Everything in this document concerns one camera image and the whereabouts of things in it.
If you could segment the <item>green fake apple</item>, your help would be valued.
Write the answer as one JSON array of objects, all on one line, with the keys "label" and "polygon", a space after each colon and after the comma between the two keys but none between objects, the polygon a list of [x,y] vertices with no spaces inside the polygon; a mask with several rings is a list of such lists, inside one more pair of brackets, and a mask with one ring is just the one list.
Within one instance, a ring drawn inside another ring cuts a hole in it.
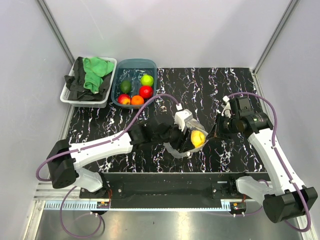
[{"label": "green fake apple", "polygon": [[149,74],[144,74],[140,79],[140,83],[142,86],[153,87],[154,78]]}]

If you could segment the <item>orange fake fruit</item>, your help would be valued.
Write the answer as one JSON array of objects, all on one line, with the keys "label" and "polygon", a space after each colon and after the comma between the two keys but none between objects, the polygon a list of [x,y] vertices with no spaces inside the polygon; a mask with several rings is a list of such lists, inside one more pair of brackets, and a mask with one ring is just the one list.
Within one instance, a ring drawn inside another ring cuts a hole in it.
[{"label": "orange fake fruit", "polygon": [[145,100],[140,95],[135,95],[131,98],[131,105],[137,106],[137,105],[143,105],[145,103]]}]

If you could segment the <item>clear polka dot zip bag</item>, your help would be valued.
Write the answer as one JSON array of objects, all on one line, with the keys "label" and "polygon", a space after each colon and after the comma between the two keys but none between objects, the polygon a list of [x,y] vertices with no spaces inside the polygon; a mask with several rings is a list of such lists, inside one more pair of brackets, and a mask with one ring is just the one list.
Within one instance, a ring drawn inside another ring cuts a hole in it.
[{"label": "clear polka dot zip bag", "polygon": [[178,124],[174,124],[163,145],[174,158],[181,159],[201,150],[207,143],[207,136],[204,126],[190,118],[185,121],[183,130]]}]

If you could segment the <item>yellow fake lemon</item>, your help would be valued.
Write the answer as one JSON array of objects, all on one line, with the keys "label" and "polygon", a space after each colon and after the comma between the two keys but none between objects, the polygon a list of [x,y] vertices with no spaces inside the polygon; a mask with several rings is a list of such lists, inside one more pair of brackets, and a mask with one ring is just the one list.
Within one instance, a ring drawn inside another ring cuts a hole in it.
[{"label": "yellow fake lemon", "polygon": [[195,148],[199,148],[206,141],[205,134],[199,130],[193,130],[191,132],[190,141]]}]

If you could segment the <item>dark green fake avocado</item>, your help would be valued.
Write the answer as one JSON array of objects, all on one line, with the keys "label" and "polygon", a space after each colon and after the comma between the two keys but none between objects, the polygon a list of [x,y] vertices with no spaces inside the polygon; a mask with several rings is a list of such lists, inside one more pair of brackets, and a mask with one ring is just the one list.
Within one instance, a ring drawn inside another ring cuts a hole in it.
[{"label": "dark green fake avocado", "polygon": [[120,84],[120,90],[124,94],[128,94],[129,92],[131,92],[131,90],[132,90],[131,82],[129,80],[122,81],[121,84]]}]

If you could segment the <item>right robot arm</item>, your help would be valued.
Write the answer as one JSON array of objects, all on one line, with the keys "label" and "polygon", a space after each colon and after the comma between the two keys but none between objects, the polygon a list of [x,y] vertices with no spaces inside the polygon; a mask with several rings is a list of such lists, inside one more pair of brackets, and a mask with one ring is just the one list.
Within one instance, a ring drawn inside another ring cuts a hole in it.
[{"label": "right robot arm", "polygon": [[314,187],[306,187],[286,158],[276,139],[278,121],[271,121],[264,112],[255,112],[250,95],[239,92],[223,97],[225,106],[216,116],[207,139],[227,141],[243,134],[262,160],[272,186],[258,182],[247,173],[239,173],[229,178],[228,195],[235,199],[246,195],[255,200],[273,223],[306,216],[308,230],[310,209],[318,193]]}]

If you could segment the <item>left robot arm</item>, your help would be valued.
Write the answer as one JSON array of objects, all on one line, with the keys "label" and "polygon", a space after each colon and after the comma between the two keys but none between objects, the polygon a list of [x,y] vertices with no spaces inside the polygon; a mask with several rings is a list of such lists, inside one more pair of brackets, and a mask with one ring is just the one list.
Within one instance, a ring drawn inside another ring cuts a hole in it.
[{"label": "left robot arm", "polygon": [[108,186],[101,174],[86,169],[87,165],[153,144],[164,145],[174,158],[181,159],[199,151],[206,143],[207,135],[196,119],[182,111],[174,119],[153,117],[131,124],[114,135],[85,143],[70,144],[62,139],[47,156],[50,182],[54,189],[78,186],[103,198],[108,193]]}]

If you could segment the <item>red fake apple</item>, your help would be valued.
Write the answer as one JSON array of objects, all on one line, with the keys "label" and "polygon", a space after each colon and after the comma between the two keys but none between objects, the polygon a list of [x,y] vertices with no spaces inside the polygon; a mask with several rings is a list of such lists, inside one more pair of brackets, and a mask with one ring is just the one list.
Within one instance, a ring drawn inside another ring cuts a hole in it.
[{"label": "red fake apple", "polygon": [[151,86],[148,85],[143,85],[140,89],[139,89],[139,95],[143,98],[143,99],[150,99],[154,94],[154,90]]}]

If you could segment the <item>red yellow fake peach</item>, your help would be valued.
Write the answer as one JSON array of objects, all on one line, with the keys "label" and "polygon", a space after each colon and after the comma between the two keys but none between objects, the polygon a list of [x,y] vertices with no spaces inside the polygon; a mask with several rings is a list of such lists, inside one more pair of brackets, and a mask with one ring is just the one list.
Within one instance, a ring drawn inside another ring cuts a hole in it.
[{"label": "red yellow fake peach", "polygon": [[119,95],[117,102],[121,105],[130,105],[131,97],[128,94],[121,94]]}]

